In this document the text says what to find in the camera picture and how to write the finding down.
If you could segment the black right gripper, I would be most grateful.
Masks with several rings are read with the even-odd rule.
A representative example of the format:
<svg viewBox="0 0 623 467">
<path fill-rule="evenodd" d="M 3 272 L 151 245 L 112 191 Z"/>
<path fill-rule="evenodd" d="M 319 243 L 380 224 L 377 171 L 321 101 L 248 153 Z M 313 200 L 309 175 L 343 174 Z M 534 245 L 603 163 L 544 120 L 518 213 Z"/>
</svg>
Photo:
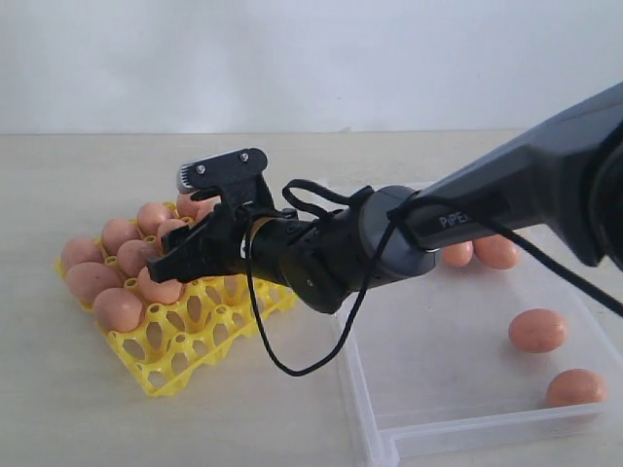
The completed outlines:
<svg viewBox="0 0 623 467">
<path fill-rule="evenodd" d="M 297 213 L 291 208 L 274 210 L 246 204 L 234 210 L 220 203 L 192 228 L 179 228 L 164 237 L 164 255 L 147 261 L 150 279 L 189 283 L 250 272 L 284 285 L 278 254 L 288 242 L 285 228 L 290 224 L 297 224 Z M 251 261 L 250 270 L 247 260 Z"/>
</svg>

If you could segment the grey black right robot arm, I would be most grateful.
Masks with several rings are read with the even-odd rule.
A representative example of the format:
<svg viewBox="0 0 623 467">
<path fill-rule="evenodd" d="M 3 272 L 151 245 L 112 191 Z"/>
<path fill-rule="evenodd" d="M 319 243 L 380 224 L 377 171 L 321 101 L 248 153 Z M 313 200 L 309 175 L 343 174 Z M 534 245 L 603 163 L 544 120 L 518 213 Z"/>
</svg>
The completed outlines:
<svg viewBox="0 0 623 467">
<path fill-rule="evenodd" d="M 180 193 L 219 197 L 193 227 L 164 237 L 157 282 L 250 273 L 332 314 L 352 293 L 423 275 L 449 245 L 533 226 L 584 265 L 622 261 L 622 89 L 613 86 L 417 191 L 350 196 L 295 179 L 277 209 L 266 154 L 243 148 L 188 162 Z"/>
</svg>

